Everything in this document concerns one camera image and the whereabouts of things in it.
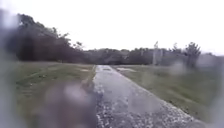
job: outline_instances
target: overcast sky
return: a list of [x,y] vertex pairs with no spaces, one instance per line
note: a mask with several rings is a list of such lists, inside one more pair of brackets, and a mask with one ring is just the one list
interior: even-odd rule
[[70,33],[86,49],[195,42],[203,51],[224,54],[222,0],[10,0],[7,6]]

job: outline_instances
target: road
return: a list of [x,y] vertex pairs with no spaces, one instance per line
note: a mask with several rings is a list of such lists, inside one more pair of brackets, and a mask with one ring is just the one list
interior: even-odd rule
[[205,128],[110,66],[97,66],[97,128]]

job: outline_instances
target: lawn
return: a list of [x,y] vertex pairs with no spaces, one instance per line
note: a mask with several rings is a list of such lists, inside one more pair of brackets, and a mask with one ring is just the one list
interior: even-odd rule
[[132,65],[113,68],[134,70],[118,71],[184,112],[210,122],[209,108],[220,85],[220,73],[217,70],[187,70],[183,74],[172,75],[169,67]]
[[57,83],[81,82],[94,75],[93,65],[62,63],[21,63],[16,64],[12,81],[16,85],[18,111],[29,127],[33,127],[32,114],[42,100],[45,91]]

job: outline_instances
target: asphalt road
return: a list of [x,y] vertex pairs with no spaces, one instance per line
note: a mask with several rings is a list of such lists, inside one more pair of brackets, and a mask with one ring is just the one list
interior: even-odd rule
[[97,128],[205,128],[110,66],[97,66]]

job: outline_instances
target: green grass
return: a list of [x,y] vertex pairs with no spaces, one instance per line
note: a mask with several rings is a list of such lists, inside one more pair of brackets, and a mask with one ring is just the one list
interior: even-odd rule
[[171,75],[168,67],[114,66],[115,69],[118,67],[135,70],[118,71],[195,118],[210,121],[209,108],[220,84],[217,70],[191,70],[182,75]]
[[19,113],[32,127],[35,116],[34,109],[41,104],[45,91],[63,82],[88,81],[94,76],[93,65],[62,64],[62,63],[17,63],[13,72],[16,84],[16,96]]

